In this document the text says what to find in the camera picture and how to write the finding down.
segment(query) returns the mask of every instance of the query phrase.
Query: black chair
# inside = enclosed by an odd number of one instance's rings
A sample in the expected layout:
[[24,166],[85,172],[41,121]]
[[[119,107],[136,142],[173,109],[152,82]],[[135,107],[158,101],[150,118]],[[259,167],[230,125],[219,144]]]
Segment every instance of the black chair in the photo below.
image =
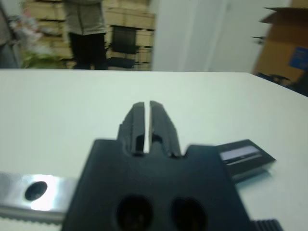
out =
[[[125,26],[112,26],[112,41],[108,49],[113,52],[134,54],[135,59],[139,52],[139,46],[136,46],[137,29]],[[128,59],[121,57],[111,57],[107,59],[108,66],[122,67],[126,69],[133,69],[135,67],[135,59]]]

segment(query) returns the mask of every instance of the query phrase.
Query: person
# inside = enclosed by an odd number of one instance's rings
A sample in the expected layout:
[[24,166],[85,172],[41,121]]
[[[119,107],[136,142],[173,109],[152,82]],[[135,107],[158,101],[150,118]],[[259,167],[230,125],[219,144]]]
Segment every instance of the person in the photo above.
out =
[[63,0],[74,69],[106,70],[103,0]]
[[2,2],[0,0],[0,68],[18,68],[18,64],[13,52],[13,32]]

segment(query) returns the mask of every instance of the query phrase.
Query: white tabletop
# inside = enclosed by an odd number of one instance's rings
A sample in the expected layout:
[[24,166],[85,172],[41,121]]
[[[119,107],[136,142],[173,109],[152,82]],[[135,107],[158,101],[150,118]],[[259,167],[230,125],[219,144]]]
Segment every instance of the white tabletop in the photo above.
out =
[[[150,100],[164,105],[182,152],[251,139],[276,158],[238,186],[241,198],[251,219],[307,230],[308,98],[247,73],[0,71],[0,171],[78,178],[93,140],[115,139],[136,102],[148,123]],[[0,227],[60,228],[2,218]]]

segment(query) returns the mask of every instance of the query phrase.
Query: door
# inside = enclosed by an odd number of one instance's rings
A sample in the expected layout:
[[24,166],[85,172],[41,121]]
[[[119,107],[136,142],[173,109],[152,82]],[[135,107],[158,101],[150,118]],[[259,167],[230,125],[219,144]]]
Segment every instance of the door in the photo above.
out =
[[228,0],[209,71],[248,72],[254,69],[270,25],[259,21],[272,11],[264,7],[286,7],[289,0]]

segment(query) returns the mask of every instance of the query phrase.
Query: cardboard box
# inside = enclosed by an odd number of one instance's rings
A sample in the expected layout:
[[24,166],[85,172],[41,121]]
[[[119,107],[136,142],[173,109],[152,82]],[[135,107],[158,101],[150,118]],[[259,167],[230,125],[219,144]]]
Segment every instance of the cardboard box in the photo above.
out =
[[276,74],[296,82],[308,69],[308,8],[269,8],[275,12],[261,22],[272,27],[254,74]]
[[308,8],[308,0],[292,0],[291,7]]

